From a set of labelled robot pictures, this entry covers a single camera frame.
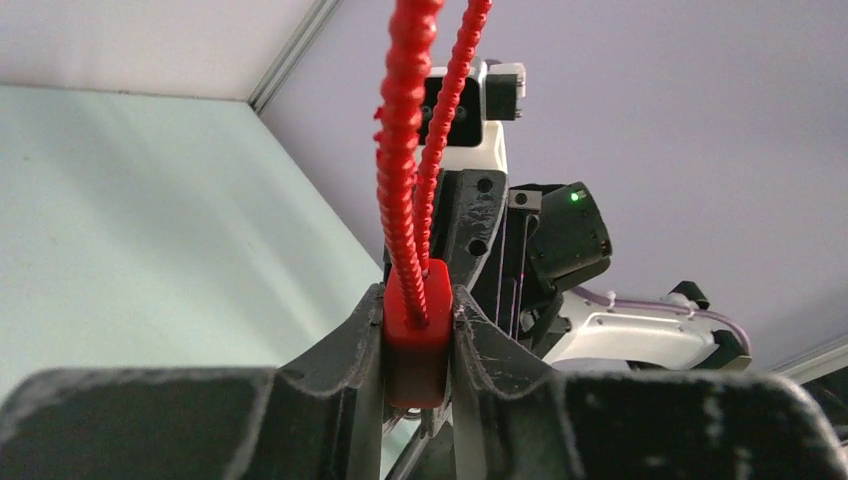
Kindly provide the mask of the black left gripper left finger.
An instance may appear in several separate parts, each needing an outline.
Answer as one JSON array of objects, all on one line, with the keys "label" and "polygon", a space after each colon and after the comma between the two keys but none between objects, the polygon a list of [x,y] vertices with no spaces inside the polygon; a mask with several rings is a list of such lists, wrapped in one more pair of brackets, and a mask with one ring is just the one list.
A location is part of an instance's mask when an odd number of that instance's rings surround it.
[{"label": "black left gripper left finger", "polygon": [[376,479],[384,288],[286,365],[50,369],[1,408],[5,479]]}]

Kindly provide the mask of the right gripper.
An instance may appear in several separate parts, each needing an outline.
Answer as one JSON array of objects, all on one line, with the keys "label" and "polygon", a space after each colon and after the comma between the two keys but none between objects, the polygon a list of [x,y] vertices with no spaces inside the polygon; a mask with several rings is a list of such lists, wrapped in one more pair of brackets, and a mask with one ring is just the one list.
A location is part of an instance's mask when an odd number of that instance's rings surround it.
[{"label": "right gripper", "polygon": [[523,345],[541,345],[556,316],[555,289],[535,271],[528,249],[543,197],[561,187],[508,189],[501,170],[443,170],[438,176],[431,256],[447,264],[452,283],[466,288],[474,286],[486,263],[486,315]]}]

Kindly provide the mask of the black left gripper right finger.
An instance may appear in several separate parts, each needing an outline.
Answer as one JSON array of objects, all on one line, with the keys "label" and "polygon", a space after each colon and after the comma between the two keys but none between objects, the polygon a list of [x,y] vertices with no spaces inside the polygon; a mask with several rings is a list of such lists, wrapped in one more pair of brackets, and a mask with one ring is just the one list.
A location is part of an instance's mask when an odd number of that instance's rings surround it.
[{"label": "black left gripper right finger", "polygon": [[564,373],[454,290],[453,442],[461,479],[843,479],[818,404],[775,376]]}]

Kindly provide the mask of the red cable lock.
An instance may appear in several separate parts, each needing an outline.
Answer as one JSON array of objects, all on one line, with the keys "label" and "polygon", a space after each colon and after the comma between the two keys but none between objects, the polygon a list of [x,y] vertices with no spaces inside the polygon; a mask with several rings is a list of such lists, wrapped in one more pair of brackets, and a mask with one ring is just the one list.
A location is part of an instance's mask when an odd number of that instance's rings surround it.
[{"label": "red cable lock", "polygon": [[389,361],[385,395],[401,408],[436,408],[446,397],[453,293],[446,263],[430,254],[435,189],[451,123],[492,4],[467,4],[423,153],[417,157],[425,80],[442,7],[440,1],[396,2],[388,24],[382,104],[374,115],[381,124],[374,136],[377,200],[391,260],[383,307]]}]

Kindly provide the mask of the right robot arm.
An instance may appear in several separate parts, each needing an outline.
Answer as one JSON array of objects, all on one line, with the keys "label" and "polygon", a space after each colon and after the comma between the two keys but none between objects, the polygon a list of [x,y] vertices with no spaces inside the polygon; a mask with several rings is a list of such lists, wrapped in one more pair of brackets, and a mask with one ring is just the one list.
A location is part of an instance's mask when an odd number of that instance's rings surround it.
[{"label": "right robot arm", "polygon": [[588,288],[610,267],[612,242],[583,183],[513,187],[501,171],[443,171],[432,234],[432,256],[452,268],[484,318],[549,364],[727,371],[751,364],[746,332],[713,311],[692,281],[656,299]]}]

